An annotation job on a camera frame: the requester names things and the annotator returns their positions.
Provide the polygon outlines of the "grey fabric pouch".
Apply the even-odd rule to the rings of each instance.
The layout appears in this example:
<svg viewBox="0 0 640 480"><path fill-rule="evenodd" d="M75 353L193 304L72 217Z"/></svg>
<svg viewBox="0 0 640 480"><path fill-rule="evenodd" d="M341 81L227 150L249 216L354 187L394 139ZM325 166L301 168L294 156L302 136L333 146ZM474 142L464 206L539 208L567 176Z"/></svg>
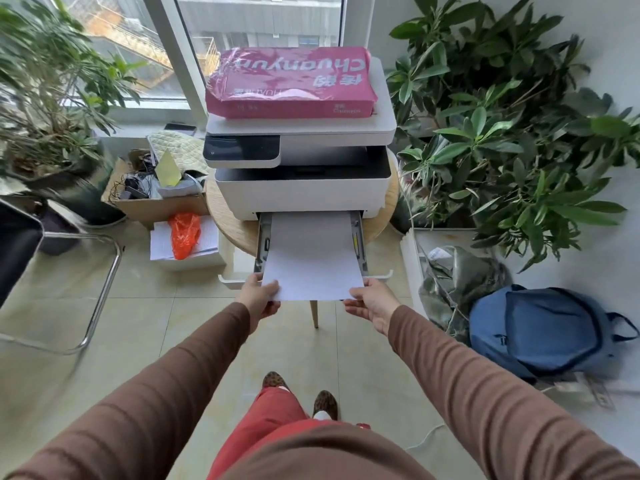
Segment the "grey fabric pouch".
<svg viewBox="0 0 640 480"><path fill-rule="evenodd" d="M158 185L156 193L162 199L182 198L187 196L197 196L204 192L202 179L184 174L182 179L175 185Z"/></svg>

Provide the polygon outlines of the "pale green quilted cloth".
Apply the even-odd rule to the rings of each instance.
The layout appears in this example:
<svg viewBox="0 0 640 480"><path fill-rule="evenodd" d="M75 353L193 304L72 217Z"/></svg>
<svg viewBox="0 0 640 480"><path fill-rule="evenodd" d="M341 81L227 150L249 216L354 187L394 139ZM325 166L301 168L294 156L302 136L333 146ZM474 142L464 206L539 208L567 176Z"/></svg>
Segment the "pale green quilted cloth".
<svg viewBox="0 0 640 480"><path fill-rule="evenodd" d="M160 130L147 137L153 163L157 164L169 151L182 173L208 176L209 165L204 159L204 140L174 131Z"/></svg>

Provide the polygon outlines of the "round wooden side table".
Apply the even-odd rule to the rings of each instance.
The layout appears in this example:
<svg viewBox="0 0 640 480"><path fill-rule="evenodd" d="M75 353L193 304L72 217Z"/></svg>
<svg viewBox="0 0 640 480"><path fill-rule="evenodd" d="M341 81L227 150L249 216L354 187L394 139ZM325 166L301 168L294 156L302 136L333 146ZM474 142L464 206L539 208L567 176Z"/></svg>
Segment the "round wooden side table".
<svg viewBox="0 0 640 480"><path fill-rule="evenodd" d="M389 224L393 207L377 217L359 212L270 212L256 221L240 221L227 209L211 216L220 232L236 248L254 257L253 272L265 280L277 280L278 301L309 301L314 327L318 327L319 301L350 298L349 290L361 287L371 272L365 246Z"/></svg>

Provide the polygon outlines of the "dark plant pot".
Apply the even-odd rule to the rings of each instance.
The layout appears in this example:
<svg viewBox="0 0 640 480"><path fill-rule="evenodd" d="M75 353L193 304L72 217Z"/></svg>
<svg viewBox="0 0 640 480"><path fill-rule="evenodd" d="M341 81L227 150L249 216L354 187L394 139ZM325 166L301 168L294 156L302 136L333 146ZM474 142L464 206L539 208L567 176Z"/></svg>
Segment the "dark plant pot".
<svg viewBox="0 0 640 480"><path fill-rule="evenodd" d="M117 158L86 160L44 177L24 179L0 170L0 196L28 195L54 201L93 227L114 225L124 213L102 201Z"/></svg>

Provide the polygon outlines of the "brown cardboard box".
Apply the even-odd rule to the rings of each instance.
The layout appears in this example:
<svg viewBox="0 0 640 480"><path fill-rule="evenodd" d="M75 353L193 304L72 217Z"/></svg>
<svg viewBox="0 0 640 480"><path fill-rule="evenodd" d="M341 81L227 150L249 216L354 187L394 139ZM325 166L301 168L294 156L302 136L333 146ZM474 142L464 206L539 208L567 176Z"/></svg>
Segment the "brown cardboard box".
<svg viewBox="0 0 640 480"><path fill-rule="evenodd" d="M102 195L102 201L121 210L130 220L152 229L156 222L167 221L179 212L208 215L205 191L201 195L162 199L156 193L159 185L154 172L155 163L148 150L133 150L125 157L117 157L116 167Z"/></svg>

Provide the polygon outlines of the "pink paper ream package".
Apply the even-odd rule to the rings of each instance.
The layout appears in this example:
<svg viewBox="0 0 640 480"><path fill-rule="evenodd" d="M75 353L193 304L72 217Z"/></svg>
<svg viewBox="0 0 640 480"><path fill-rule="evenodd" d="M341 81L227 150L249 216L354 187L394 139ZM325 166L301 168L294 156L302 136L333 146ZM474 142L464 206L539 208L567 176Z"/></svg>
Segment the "pink paper ream package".
<svg viewBox="0 0 640 480"><path fill-rule="evenodd" d="M206 86L210 114L226 119L368 118L378 96L364 47L233 48Z"/></svg>

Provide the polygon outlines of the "person's right hand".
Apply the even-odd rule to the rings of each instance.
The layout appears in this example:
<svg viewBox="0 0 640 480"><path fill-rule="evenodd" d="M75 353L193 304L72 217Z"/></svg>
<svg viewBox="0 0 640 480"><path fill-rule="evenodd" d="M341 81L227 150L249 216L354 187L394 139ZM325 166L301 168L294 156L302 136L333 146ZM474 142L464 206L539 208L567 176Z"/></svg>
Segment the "person's right hand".
<svg viewBox="0 0 640 480"><path fill-rule="evenodd" d="M384 282L375 278L365 278L364 285L372 285L370 301L354 301L350 297L342 300L342 303L348 314L371 322L376 331L388 336L390 320L401 303Z"/></svg>

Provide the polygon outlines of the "blue backpack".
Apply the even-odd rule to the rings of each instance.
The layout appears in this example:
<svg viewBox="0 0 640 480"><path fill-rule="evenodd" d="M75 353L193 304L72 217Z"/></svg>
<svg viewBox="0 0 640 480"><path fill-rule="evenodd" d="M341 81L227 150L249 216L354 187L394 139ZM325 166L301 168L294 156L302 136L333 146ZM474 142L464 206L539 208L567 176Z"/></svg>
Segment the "blue backpack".
<svg viewBox="0 0 640 480"><path fill-rule="evenodd" d="M532 384L574 373L606 378L619 368L621 345L640 339L626 316L556 287L504 287L478 300L468 318L471 348Z"/></svg>

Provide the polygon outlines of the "brown sweater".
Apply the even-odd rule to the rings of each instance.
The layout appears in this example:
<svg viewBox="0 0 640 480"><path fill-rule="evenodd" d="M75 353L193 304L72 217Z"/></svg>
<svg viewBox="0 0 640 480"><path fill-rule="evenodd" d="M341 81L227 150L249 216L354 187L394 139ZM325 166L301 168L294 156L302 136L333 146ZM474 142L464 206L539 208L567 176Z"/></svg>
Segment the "brown sweater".
<svg viewBox="0 0 640 480"><path fill-rule="evenodd" d="M261 444L219 480L436 480L409 453L370 430L340 422Z"/></svg>

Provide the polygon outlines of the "red trousers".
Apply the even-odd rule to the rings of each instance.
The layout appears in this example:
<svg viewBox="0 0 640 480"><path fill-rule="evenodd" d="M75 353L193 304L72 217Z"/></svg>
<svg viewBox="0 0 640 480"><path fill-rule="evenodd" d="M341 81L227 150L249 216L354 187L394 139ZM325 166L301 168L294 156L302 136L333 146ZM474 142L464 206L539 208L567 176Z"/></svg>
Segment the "red trousers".
<svg viewBox="0 0 640 480"><path fill-rule="evenodd" d="M312 414L306 414L292 392L279 388L261 389L220 449L207 480L220 480L239 460L267 444L308 432L324 421L331 421L315 420Z"/></svg>

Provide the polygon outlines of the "loose papers under backpack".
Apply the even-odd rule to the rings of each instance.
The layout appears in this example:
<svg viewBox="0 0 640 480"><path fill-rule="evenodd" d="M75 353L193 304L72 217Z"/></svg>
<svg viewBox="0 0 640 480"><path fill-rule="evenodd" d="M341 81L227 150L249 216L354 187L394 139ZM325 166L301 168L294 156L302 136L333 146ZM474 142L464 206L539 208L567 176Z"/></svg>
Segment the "loose papers under backpack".
<svg viewBox="0 0 640 480"><path fill-rule="evenodd" d="M558 392L578 395L581 397L582 402L597 404L599 407L607 410L615 409L611 395L604 386L604 383L583 372L573 372L560 379L541 382L535 385L535 388L543 394Z"/></svg>

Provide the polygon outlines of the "person's right forearm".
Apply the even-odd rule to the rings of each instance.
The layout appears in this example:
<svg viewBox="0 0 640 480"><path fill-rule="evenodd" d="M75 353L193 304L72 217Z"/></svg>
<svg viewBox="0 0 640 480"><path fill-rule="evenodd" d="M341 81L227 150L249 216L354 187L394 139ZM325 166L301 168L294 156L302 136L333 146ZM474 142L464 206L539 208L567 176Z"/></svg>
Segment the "person's right forearm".
<svg viewBox="0 0 640 480"><path fill-rule="evenodd" d="M640 466L512 373L398 306L388 341L492 480L640 480Z"/></svg>

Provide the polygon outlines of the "orange plastic bag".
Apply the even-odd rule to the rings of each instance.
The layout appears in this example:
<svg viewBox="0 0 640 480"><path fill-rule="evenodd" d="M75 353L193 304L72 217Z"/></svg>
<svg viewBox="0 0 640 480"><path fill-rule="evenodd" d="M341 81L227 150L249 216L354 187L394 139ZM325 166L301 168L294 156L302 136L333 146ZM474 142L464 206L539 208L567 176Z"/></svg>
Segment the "orange plastic bag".
<svg viewBox="0 0 640 480"><path fill-rule="evenodd" d="M168 219L171 229L171 245L176 260L187 259L199 242L200 216L193 212L179 212Z"/></svg>

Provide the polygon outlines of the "bushy thin-leaved potted plant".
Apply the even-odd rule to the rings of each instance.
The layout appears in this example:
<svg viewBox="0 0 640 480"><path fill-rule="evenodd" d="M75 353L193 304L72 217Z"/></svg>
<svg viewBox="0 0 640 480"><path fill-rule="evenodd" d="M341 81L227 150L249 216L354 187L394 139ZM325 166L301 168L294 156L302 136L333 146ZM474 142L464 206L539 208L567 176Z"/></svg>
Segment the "bushy thin-leaved potted plant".
<svg viewBox="0 0 640 480"><path fill-rule="evenodd" d="M105 165L95 130L125 97L138 65L101 55L62 1L0 0L0 178L27 184Z"/></svg>

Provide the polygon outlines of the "large broad-leaved green plant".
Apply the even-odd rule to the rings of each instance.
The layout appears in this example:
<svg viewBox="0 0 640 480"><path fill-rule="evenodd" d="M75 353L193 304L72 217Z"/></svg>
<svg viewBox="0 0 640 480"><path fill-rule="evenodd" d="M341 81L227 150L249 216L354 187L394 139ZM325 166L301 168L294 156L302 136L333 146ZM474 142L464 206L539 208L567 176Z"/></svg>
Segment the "large broad-leaved green plant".
<svg viewBox="0 0 640 480"><path fill-rule="evenodd" d="M622 223L607 174L640 169L640 111L585 86L585 39L557 29L562 14L506 1L413 0L386 81L406 224L471 227L473 247L524 271Z"/></svg>

